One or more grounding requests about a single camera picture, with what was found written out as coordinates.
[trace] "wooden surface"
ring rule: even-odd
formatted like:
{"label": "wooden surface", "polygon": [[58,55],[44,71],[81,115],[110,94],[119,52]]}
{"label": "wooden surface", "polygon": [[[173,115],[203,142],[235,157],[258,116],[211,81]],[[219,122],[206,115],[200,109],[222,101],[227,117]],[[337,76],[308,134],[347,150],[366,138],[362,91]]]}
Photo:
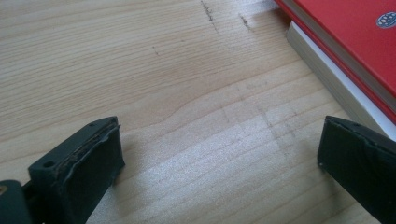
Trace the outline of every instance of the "wooden surface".
{"label": "wooden surface", "polygon": [[0,2],[0,179],[118,116],[89,223],[375,223],[316,164],[346,118],[269,0]]}

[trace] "book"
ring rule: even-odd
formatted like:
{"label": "book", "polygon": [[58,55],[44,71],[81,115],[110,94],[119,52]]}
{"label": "book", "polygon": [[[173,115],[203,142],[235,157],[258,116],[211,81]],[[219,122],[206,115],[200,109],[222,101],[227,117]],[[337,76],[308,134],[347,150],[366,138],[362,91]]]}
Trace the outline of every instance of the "book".
{"label": "book", "polygon": [[290,25],[287,39],[353,120],[396,141],[396,125],[295,22]]}
{"label": "book", "polygon": [[384,0],[276,0],[364,94],[396,123],[396,7]]}

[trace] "screw hole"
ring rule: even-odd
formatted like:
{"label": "screw hole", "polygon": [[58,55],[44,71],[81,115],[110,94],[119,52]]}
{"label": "screw hole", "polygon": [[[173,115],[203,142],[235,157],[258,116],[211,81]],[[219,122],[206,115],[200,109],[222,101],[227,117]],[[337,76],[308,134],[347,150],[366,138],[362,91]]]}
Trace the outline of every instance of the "screw hole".
{"label": "screw hole", "polygon": [[0,195],[4,194],[7,191],[7,186],[0,186]]}
{"label": "screw hole", "polygon": [[46,168],[49,168],[53,165],[55,165],[55,162],[53,162],[53,161],[47,161],[46,163],[43,164],[43,166]]}

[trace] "light wood tabletop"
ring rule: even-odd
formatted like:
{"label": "light wood tabletop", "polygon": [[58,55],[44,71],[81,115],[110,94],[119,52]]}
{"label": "light wood tabletop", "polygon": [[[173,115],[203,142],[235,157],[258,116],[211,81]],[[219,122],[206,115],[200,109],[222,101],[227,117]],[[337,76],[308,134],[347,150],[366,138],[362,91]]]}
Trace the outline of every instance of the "light wood tabletop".
{"label": "light wood tabletop", "polygon": [[317,166],[347,118],[270,0],[1,0],[0,179],[118,116],[126,166],[88,223],[376,223]]}

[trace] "red book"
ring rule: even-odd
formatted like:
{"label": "red book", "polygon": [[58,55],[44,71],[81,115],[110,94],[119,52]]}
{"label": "red book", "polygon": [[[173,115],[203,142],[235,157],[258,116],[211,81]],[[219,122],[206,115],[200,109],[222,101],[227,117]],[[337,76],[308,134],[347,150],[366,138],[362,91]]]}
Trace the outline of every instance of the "red book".
{"label": "red book", "polygon": [[276,0],[396,124],[394,0]]}

